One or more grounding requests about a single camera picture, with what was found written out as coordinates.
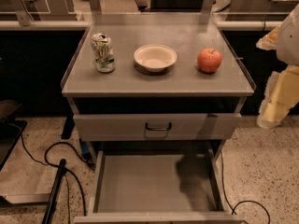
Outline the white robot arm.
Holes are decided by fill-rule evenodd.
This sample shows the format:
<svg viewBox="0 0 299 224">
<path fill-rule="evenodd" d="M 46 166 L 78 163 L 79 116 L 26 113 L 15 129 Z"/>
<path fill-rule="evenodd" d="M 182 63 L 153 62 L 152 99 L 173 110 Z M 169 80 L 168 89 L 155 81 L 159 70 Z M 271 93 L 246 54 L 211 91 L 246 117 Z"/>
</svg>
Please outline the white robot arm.
<svg viewBox="0 0 299 224">
<path fill-rule="evenodd" d="M 257 124 L 270 129 L 278 126 L 299 103 L 299 6 L 271 32 L 260 38 L 256 47 L 273 49 L 277 58 L 287 64 L 282 72 L 268 78 Z"/>
</svg>

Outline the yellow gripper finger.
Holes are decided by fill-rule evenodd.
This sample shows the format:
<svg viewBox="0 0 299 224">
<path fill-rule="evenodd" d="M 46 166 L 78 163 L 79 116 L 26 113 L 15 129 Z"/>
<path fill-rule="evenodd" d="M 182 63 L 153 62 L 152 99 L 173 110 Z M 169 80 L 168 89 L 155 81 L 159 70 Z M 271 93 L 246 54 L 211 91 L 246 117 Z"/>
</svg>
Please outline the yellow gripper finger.
<svg viewBox="0 0 299 224">
<path fill-rule="evenodd" d="M 299 103 L 299 67 L 288 65 L 282 72 L 273 72 L 268 78 L 261 102 L 257 124 L 271 129 L 283 121 Z"/>
<path fill-rule="evenodd" d="M 258 40 L 258 42 L 256 43 L 256 47 L 258 49 L 263 49 L 263 50 L 276 49 L 279 31 L 280 31 L 280 27 L 277 26 L 271 32 L 269 32 L 267 35 L 260 38 Z"/>
</svg>

